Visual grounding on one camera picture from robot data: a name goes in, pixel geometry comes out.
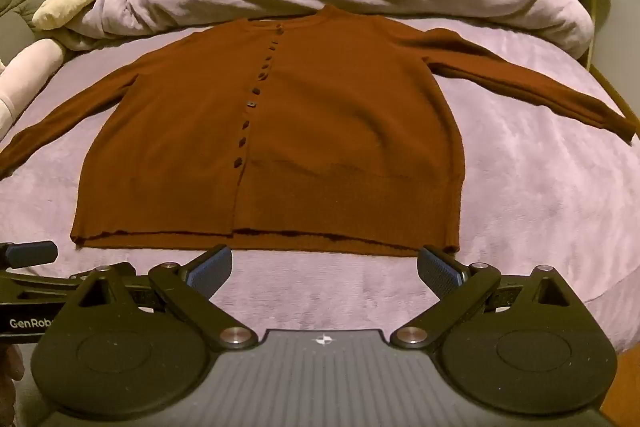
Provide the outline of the person's left hand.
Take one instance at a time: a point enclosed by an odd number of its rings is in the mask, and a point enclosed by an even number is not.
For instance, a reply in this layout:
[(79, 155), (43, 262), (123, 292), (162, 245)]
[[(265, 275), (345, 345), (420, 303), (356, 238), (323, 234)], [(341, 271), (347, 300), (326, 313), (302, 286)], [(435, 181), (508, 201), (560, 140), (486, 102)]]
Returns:
[(25, 374), (25, 366), (21, 350), (15, 345), (0, 347), (0, 427), (14, 425), (15, 417), (15, 382)]

